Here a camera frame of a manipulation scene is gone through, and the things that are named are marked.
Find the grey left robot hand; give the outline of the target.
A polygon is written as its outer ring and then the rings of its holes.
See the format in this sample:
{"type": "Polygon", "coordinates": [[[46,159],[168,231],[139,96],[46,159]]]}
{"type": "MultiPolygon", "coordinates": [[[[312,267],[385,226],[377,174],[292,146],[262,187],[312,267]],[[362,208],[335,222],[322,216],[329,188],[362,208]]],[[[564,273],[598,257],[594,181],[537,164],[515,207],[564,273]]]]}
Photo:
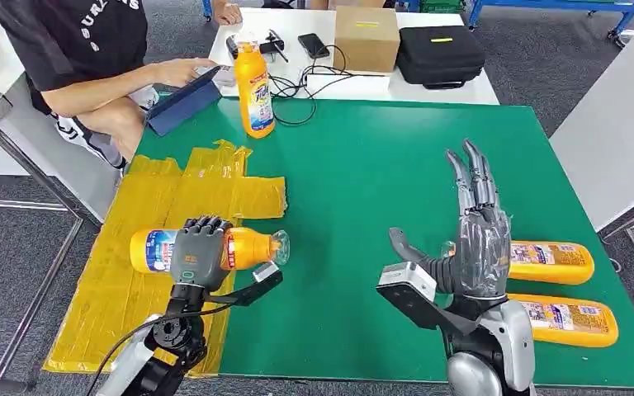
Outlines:
{"type": "Polygon", "coordinates": [[[173,245],[170,265],[173,282],[217,291],[229,274],[221,268],[221,262],[225,235],[233,227],[231,222],[217,216],[187,219],[173,245]]]}

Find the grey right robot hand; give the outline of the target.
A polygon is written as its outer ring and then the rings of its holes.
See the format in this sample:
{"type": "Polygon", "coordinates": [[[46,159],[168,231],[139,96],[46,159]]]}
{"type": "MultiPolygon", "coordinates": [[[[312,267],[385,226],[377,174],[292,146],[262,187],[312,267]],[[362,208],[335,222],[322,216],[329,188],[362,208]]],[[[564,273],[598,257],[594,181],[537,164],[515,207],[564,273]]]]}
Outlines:
{"type": "Polygon", "coordinates": [[[469,140],[463,141],[468,160],[448,149],[457,189],[458,225],[455,252],[431,257],[409,244],[405,232],[389,229],[390,244],[404,262],[412,262],[431,277],[438,292],[474,299],[506,294],[510,270],[510,221],[501,208],[487,157],[469,140]]]}

